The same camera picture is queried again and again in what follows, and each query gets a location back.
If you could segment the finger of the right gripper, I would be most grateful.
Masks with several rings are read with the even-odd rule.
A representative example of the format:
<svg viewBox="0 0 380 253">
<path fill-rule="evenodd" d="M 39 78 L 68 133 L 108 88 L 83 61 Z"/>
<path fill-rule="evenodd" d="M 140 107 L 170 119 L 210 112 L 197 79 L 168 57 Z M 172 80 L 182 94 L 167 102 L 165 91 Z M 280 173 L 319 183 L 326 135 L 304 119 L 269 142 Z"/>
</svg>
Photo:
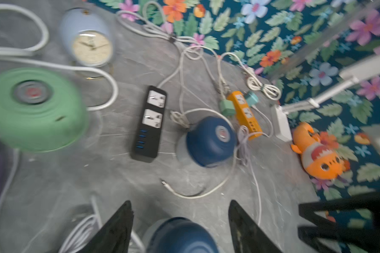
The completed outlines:
<svg viewBox="0 0 380 253">
<path fill-rule="evenodd" d="M 298 227 L 298 237 L 319 253 L 334 252 L 334 250 L 321 243 L 320 239 L 352 244 L 368 253 L 380 253 L 380 229 L 302 226 Z"/>
<path fill-rule="evenodd" d="M 299 205 L 299 215 L 309 221 L 320 221 L 315 213 L 319 211 L 351 211 L 367 209 L 371 212 L 373 221 L 380 221 L 380 191 L 354 195 L 350 198 L 302 203 Z"/>
</svg>

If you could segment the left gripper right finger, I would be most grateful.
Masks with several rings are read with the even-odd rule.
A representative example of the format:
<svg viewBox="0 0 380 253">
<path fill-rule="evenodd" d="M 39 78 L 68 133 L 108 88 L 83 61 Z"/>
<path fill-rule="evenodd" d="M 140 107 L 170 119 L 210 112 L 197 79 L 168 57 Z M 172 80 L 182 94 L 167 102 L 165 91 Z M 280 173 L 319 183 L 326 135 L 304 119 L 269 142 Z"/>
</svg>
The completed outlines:
<svg viewBox="0 0 380 253">
<path fill-rule="evenodd" d="M 230 202 L 228 214 L 235 253 L 282 253 L 237 201 Z"/>
</svg>

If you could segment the blue meat grinder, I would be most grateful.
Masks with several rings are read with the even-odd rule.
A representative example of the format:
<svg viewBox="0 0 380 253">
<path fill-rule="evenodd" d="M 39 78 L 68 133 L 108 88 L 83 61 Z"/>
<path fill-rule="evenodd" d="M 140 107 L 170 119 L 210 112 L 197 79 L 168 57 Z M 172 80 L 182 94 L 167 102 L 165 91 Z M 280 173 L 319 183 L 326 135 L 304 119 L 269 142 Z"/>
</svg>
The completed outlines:
<svg viewBox="0 0 380 253">
<path fill-rule="evenodd" d="M 206 117 L 177 141 L 176 158 L 183 165 L 214 168 L 233 156 L 236 141 L 224 119 Z"/>
<path fill-rule="evenodd" d="M 210 233 L 184 217 L 161 219 L 143 236 L 147 253 L 218 253 Z"/>
</svg>

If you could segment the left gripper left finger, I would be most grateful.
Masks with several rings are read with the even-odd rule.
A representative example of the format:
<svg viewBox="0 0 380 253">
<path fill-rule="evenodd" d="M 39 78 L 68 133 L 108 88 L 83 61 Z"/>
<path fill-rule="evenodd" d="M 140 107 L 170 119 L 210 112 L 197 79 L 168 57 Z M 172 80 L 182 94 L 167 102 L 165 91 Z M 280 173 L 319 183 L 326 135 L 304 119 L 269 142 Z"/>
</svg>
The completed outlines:
<svg viewBox="0 0 380 253">
<path fill-rule="evenodd" d="M 79 253 L 127 253 L 133 221 L 132 203 L 127 200 Z"/>
</svg>

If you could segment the blue meat grinder front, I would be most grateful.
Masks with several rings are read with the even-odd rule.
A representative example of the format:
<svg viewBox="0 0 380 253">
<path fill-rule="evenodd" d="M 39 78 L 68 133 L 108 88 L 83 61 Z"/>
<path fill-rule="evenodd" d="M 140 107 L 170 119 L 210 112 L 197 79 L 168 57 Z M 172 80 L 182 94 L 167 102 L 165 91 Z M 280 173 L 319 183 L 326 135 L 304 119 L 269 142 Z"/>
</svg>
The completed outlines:
<svg viewBox="0 0 380 253">
<path fill-rule="evenodd" d="M 218 253 L 210 233 L 184 217 L 161 219 L 143 236 L 147 253 Z"/>
</svg>

